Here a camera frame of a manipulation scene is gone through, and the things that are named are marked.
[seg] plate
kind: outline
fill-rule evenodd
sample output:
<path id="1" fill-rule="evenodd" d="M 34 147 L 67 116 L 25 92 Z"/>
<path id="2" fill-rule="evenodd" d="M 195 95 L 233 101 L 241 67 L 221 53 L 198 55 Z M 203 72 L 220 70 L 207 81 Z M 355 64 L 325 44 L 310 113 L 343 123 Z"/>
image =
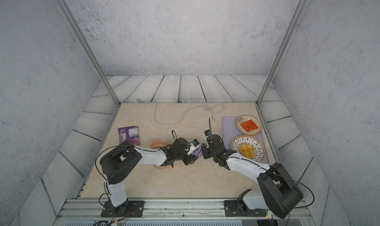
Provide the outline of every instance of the plate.
<path id="1" fill-rule="evenodd" d="M 259 140 L 256 138 L 250 136 L 250 135 L 239 135 L 236 137 L 231 144 L 231 149 L 235 150 L 236 152 L 240 153 L 240 146 L 242 144 L 249 144 L 254 147 L 255 150 L 255 156 L 252 160 L 261 163 L 264 160 L 265 157 L 265 149 L 263 145 L 260 143 Z"/>
<path id="2" fill-rule="evenodd" d="M 249 120 L 253 120 L 254 123 L 257 125 L 258 129 L 255 129 L 255 130 L 251 130 L 250 132 L 247 132 L 240 124 L 246 122 L 246 121 L 249 121 Z M 259 134 L 261 132 L 261 129 L 263 128 L 263 126 L 261 125 L 261 122 L 254 118 L 253 116 L 251 115 L 242 115 L 242 116 L 239 116 L 236 120 L 236 127 L 238 128 L 238 130 L 243 133 L 243 134 L 247 134 L 247 135 L 256 135 L 256 134 Z"/>

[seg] purple cutting board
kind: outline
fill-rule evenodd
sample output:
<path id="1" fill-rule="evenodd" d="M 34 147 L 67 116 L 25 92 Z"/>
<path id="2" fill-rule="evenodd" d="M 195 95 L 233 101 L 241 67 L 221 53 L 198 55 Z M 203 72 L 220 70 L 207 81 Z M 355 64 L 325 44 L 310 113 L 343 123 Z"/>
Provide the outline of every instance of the purple cutting board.
<path id="1" fill-rule="evenodd" d="M 225 116 L 221 120 L 221 125 L 222 125 L 222 129 L 223 129 L 224 147 L 226 149 L 231 148 L 231 144 L 232 144 L 232 141 L 234 140 L 234 138 L 236 138 L 237 136 L 243 134 L 236 127 L 236 120 L 237 119 L 238 119 L 238 117 Z M 263 134 L 260 132 L 259 134 L 254 135 L 252 137 L 258 139 L 260 141 L 260 143 L 264 147 L 265 157 L 264 157 L 264 160 L 261 163 L 267 163 L 267 164 L 269 164 L 269 159 L 268 159 L 268 155 L 266 154 L 267 150 L 266 150 L 266 146 L 265 146 L 265 143 L 264 143 Z"/>

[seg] red food package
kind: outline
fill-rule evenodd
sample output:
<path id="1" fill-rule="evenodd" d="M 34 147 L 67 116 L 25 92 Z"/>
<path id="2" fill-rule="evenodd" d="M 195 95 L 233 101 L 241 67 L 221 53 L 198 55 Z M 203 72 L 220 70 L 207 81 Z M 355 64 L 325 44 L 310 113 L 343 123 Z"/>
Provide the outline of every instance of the red food package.
<path id="1" fill-rule="evenodd" d="M 254 123 L 253 120 L 246 121 L 240 125 L 241 125 L 241 127 L 243 127 L 246 130 L 246 132 L 250 132 L 251 130 L 259 129 L 259 127 Z"/>

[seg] vent grille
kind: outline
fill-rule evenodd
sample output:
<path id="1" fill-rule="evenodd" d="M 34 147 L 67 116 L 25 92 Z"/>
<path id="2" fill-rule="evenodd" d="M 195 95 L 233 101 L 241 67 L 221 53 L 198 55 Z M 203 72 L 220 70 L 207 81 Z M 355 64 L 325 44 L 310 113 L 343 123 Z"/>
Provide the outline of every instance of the vent grille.
<path id="1" fill-rule="evenodd" d="M 93 226 L 99 220 L 68 220 L 66 226 Z M 123 226 L 241 226 L 241 220 L 122 220 Z"/>

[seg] metal plate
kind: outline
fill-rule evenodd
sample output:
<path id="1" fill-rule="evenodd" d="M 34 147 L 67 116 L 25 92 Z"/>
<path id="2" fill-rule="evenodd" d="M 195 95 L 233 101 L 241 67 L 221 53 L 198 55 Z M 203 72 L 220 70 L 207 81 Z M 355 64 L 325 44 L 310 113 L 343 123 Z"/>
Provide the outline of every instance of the metal plate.
<path id="1" fill-rule="evenodd" d="M 122 218 L 140 218 L 143 216 L 144 210 L 144 201 L 143 200 L 135 200 L 128 201 L 128 204 L 125 207 L 123 212 L 114 212 L 114 208 L 110 201 L 106 201 L 104 204 L 104 208 L 102 210 L 101 217 L 109 218 L 109 217 L 122 217 Z"/>
<path id="2" fill-rule="evenodd" d="M 255 209 L 252 210 L 249 214 L 244 215 L 238 209 L 237 200 L 225 200 L 224 212 L 226 214 L 226 217 L 266 217 L 268 215 L 264 209 Z"/>

